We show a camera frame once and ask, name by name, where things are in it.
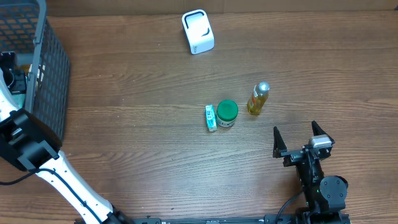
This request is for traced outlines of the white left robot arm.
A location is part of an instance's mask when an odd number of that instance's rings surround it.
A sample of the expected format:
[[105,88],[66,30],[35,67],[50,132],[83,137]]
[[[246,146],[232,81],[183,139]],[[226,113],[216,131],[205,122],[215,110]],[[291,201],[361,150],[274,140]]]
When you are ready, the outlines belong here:
[[37,175],[81,215],[83,223],[130,223],[131,219],[97,194],[61,151],[61,140],[41,120],[15,103],[6,78],[14,76],[15,54],[1,54],[1,157],[26,177]]

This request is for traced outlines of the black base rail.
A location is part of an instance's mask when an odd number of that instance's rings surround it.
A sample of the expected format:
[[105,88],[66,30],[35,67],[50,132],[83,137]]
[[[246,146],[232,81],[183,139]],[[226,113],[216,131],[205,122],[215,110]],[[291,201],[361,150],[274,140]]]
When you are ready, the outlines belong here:
[[[193,219],[171,219],[161,220],[160,218],[132,218],[133,224],[299,224],[305,223],[304,219],[299,219],[295,214],[265,215],[264,217],[239,217],[239,218],[193,218]],[[312,215],[310,223],[314,224],[351,224],[349,215]]]

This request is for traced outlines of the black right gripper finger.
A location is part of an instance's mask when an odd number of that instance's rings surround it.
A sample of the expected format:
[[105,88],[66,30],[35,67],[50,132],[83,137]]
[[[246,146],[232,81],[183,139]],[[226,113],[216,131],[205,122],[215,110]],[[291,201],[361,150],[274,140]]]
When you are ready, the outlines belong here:
[[287,152],[287,147],[285,145],[282,136],[280,135],[280,131],[278,130],[277,126],[273,128],[273,135],[274,135],[274,146],[272,156],[274,158],[283,157],[284,154]]
[[318,123],[316,121],[312,121],[312,131],[313,131],[313,135],[314,136],[321,136],[326,134],[326,132],[324,132],[324,130],[322,130],[322,128],[318,125]]

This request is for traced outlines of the yellow bottle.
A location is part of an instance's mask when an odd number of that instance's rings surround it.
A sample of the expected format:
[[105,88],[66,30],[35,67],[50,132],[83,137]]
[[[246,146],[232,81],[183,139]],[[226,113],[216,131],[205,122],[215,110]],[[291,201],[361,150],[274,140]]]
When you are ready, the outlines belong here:
[[252,115],[259,115],[262,107],[269,97],[270,85],[267,82],[260,82],[254,86],[251,97],[247,103],[248,112]]

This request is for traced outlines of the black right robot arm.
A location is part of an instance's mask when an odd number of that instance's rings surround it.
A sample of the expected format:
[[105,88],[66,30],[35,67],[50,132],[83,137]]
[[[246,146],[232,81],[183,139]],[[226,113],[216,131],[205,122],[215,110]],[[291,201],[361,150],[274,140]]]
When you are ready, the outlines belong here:
[[[273,128],[273,157],[282,158],[285,167],[294,166],[302,189],[286,201],[274,218],[274,223],[350,223],[348,215],[341,211],[346,208],[348,182],[342,176],[325,176],[320,162],[331,156],[335,140],[316,121],[312,121],[313,136],[301,149],[289,151],[280,131]],[[294,214],[283,216],[282,212],[301,194],[306,207],[296,209]]]

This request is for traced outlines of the dark grey plastic basket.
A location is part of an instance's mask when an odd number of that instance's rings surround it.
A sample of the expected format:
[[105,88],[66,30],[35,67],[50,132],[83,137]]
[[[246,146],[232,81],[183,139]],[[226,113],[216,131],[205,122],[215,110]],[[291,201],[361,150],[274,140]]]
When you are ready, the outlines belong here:
[[70,61],[47,19],[44,0],[1,0],[1,52],[28,65],[24,109],[63,139]]

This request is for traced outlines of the white barcode scanner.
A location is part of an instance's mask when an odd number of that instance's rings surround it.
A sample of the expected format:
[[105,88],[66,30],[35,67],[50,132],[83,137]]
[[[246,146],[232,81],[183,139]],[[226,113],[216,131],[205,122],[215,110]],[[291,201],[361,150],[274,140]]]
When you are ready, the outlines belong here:
[[202,9],[186,12],[182,25],[192,55],[209,51],[215,46],[215,38],[207,13]]

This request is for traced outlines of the teal tissue pack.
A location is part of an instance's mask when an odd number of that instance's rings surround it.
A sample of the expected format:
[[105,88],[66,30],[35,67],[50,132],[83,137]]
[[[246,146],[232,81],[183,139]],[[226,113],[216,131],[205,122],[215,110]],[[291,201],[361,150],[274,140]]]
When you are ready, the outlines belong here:
[[213,105],[206,105],[205,106],[205,117],[206,117],[206,124],[208,130],[210,132],[217,131],[217,121],[216,121],[216,114]]

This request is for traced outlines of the green lid jar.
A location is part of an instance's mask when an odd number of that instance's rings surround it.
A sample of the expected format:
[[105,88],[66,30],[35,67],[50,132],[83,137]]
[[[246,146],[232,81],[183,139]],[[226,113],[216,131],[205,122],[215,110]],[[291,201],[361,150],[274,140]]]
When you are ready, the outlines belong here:
[[238,116],[239,108],[233,100],[221,101],[216,109],[216,120],[221,127],[231,127]]

